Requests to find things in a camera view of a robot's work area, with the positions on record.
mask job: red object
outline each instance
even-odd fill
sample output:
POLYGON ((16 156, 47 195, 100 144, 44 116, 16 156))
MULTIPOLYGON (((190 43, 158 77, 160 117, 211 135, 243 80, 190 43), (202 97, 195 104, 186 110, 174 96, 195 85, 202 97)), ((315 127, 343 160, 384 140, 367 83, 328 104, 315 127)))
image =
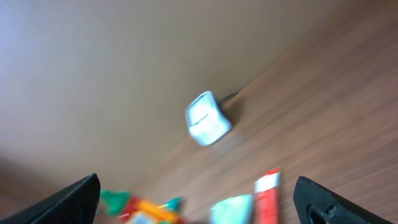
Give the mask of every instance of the red object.
POLYGON ((130 201, 124 207, 123 211, 118 215, 118 219, 124 222, 130 219, 130 216, 138 210, 137 204, 140 202, 139 197, 132 196, 130 201))
POLYGON ((256 213, 260 224, 278 224, 279 170, 273 169, 256 182, 256 213))

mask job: green object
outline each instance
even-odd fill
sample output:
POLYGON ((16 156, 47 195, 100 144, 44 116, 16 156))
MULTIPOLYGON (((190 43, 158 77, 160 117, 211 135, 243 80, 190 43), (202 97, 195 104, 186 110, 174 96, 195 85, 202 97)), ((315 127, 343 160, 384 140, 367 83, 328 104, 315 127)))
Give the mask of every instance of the green object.
POLYGON ((181 201, 182 201, 182 197, 173 198, 172 200, 169 200, 168 202, 166 202, 164 204, 164 207, 171 211, 178 213, 178 211, 180 210, 181 201))
POLYGON ((113 192, 110 190, 101 190, 99 196, 101 201, 106 205, 106 213, 111 216, 116 216, 122 212, 131 194, 128 191, 113 192))

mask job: brown wooden surface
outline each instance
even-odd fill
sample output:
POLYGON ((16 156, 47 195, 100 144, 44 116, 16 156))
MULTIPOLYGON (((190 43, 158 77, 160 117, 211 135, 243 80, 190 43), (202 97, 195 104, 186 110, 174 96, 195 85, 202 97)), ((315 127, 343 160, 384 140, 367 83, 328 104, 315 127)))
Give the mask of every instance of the brown wooden surface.
POLYGON ((398 1, 341 6, 225 110, 233 130, 210 147, 187 138, 146 196, 184 196, 186 217, 207 222, 214 203, 280 167, 283 223, 299 222, 300 175, 398 222, 398 1))

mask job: red and white object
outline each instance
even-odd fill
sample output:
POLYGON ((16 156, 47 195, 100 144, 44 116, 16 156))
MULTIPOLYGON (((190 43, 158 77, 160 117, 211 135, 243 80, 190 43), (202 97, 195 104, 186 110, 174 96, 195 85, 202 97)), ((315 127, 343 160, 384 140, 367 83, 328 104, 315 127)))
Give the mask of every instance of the red and white object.
POLYGON ((273 169, 256 181, 256 218, 260 224, 278 224, 279 169, 273 169))

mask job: white device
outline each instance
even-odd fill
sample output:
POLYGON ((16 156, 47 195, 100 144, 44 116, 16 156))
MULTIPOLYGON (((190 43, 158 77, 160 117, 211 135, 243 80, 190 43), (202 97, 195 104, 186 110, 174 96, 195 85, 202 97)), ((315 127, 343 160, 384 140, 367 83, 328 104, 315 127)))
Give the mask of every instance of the white device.
POLYGON ((185 118, 189 133, 202 146, 214 143, 232 128, 211 91, 202 93, 188 106, 185 118))

